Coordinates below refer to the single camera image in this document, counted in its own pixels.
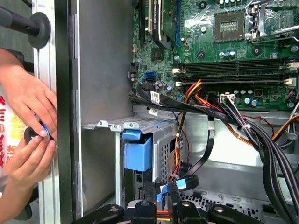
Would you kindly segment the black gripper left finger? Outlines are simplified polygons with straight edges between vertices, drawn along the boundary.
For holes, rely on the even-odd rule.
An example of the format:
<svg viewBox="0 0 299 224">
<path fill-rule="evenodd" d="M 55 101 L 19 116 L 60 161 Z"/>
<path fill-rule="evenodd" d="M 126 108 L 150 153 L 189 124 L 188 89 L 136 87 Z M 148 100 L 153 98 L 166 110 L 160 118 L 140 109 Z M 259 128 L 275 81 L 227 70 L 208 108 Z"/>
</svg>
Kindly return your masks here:
<svg viewBox="0 0 299 224">
<path fill-rule="evenodd" d="M 73 221 L 74 224 L 155 224 L 157 222 L 156 183 L 144 185 L 144 199 L 129 202 L 126 209 L 107 204 Z"/>
</svg>

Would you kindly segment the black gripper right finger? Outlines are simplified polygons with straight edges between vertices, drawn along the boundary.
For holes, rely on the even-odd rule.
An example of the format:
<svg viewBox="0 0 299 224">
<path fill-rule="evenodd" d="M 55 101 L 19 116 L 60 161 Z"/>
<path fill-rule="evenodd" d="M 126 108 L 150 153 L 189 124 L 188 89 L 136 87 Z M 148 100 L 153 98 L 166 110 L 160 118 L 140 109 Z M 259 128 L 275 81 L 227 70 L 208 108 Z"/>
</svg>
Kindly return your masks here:
<svg viewBox="0 0 299 224">
<path fill-rule="evenodd" d="M 192 201 L 181 199 L 176 183 L 168 183 L 170 216 L 173 224 L 260 224 L 261 221 L 234 210 L 226 205 L 216 204 L 206 212 L 197 208 Z"/>
</svg>

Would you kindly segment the person's right hand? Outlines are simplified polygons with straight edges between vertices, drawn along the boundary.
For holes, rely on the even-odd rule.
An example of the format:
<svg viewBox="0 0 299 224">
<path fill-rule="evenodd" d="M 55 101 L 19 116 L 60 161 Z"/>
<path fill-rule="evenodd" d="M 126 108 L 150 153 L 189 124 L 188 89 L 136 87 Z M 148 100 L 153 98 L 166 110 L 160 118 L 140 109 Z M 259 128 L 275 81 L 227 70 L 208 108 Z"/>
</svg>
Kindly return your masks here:
<svg viewBox="0 0 299 224">
<path fill-rule="evenodd" d="M 5 173 L 19 184 L 33 185 L 48 175 L 56 153 L 56 142 L 49 136 L 36 136 L 28 144 L 22 139 L 5 166 Z"/>
</svg>

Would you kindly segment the person's left hand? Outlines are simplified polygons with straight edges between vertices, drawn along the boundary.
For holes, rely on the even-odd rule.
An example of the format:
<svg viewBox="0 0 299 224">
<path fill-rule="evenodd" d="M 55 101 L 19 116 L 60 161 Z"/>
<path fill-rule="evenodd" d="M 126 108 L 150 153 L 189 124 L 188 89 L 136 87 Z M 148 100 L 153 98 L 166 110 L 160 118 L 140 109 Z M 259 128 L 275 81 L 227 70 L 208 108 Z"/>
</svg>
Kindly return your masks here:
<svg viewBox="0 0 299 224">
<path fill-rule="evenodd" d="M 16 115 L 40 136 L 57 137 L 57 98 L 40 79 L 19 65 L 0 67 L 0 83 Z"/>
</svg>

